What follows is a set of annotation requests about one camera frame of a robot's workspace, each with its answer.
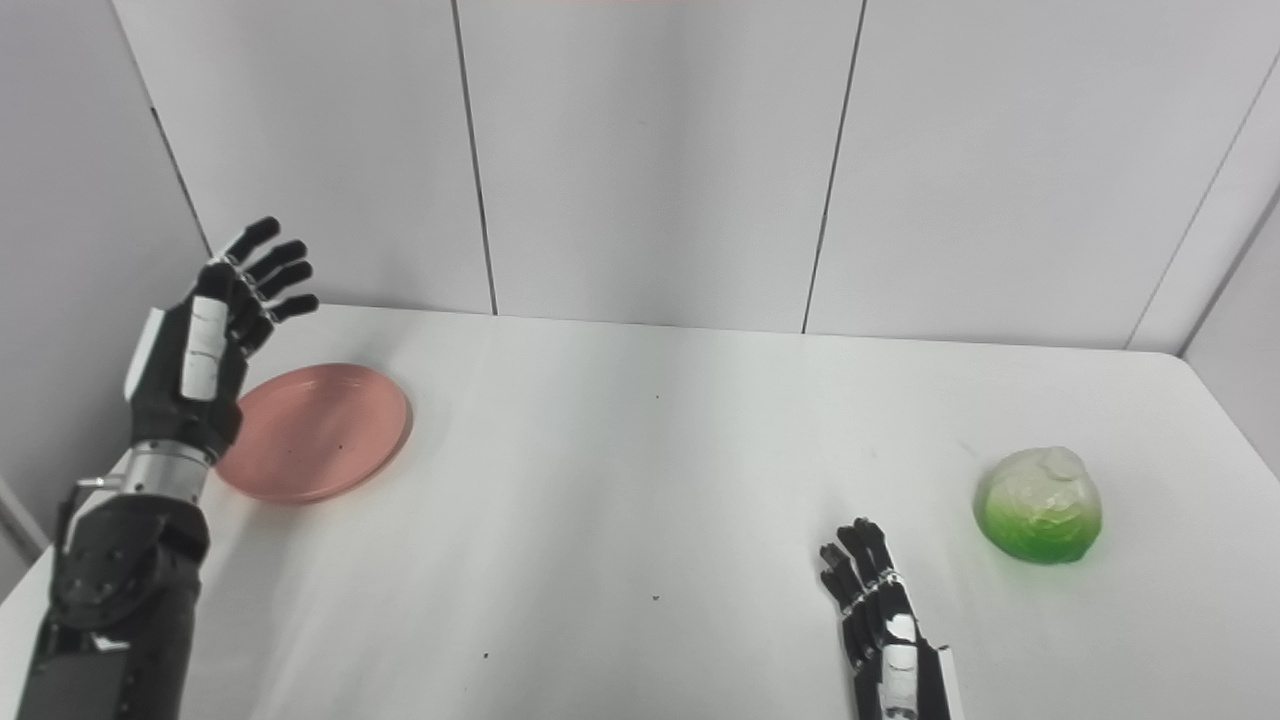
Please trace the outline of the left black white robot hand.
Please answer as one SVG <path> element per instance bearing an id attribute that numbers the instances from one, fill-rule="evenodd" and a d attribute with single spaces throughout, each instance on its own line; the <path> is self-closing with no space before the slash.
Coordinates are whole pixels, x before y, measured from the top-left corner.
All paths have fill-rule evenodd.
<path id="1" fill-rule="evenodd" d="M 131 447 L 182 445 L 216 462 L 233 446 L 250 359 L 280 324 L 320 306 L 296 291 L 314 274 L 308 246 L 280 242 L 280 232 L 275 217 L 248 224 L 177 305 L 148 313 L 125 374 Z"/>

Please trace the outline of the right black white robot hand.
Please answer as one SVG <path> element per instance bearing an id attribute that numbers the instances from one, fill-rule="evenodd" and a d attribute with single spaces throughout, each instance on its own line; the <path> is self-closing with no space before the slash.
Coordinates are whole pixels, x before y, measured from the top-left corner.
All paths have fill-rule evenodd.
<path id="1" fill-rule="evenodd" d="M 922 633 L 882 528 L 868 518 L 819 547 L 819 579 L 838 610 L 856 719 L 961 719 L 954 655 Z"/>

